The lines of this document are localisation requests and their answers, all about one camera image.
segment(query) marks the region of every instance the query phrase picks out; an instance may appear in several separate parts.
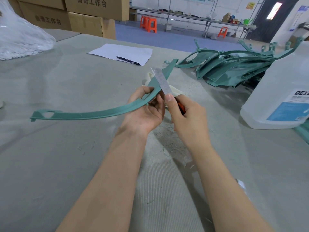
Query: blue floor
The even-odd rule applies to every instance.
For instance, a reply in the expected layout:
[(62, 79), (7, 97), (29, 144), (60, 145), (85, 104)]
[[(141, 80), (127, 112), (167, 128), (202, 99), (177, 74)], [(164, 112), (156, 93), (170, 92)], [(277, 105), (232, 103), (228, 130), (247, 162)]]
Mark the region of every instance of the blue floor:
[(128, 41), (150, 46), (157, 46), (167, 49), (174, 49), (186, 52), (194, 52), (196, 46), (194, 39), (197, 39), (201, 48), (208, 48), (213, 50), (244, 50), (241, 44), (237, 43), (238, 39), (226, 37), (217, 40), (202, 38), (202, 32), (194, 30), (186, 30), (184, 32), (165, 32), (163, 26), (158, 25), (157, 33), (147, 32), (145, 29), (139, 28), (137, 23), (133, 22), (127, 26), (123, 24), (116, 24), (116, 39), (120, 41)]

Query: translucent plastic container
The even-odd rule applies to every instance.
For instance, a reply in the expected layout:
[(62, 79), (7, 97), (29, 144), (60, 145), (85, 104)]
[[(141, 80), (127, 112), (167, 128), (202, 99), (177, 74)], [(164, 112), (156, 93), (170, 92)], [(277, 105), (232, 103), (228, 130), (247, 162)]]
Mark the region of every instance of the translucent plastic container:
[(240, 115), (253, 129), (294, 128), (309, 117), (309, 42), (276, 60)]

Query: white sheet of paper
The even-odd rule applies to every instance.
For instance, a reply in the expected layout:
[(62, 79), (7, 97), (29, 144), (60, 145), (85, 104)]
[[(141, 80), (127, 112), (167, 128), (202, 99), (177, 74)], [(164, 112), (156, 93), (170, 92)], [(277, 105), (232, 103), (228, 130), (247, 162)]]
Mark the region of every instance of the white sheet of paper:
[(125, 62), (117, 56), (129, 59), (144, 66), (152, 54), (152, 49), (131, 47), (125, 45), (105, 44), (104, 46), (92, 50), (88, 54), (95, 54), (105, 58), (114, 59)]

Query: bottle label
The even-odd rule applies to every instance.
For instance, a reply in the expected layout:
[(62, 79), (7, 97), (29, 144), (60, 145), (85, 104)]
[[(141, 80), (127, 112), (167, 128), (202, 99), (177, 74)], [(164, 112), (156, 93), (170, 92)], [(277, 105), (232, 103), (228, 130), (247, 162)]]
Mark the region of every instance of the bottle label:
[(299, 121), (309, 115), (309, 89), (295, 89), (267, 118), (272, 121)]

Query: dark door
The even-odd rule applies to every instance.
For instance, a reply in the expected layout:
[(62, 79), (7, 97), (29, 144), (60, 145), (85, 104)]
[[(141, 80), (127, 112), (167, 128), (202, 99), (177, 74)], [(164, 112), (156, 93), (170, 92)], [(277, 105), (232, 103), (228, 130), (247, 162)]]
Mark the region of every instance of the dark door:
[(298, 1), (265, 0), (264, 5), (253, 22), (257, 29), (248, 33), (246, 39), (270, 43)]

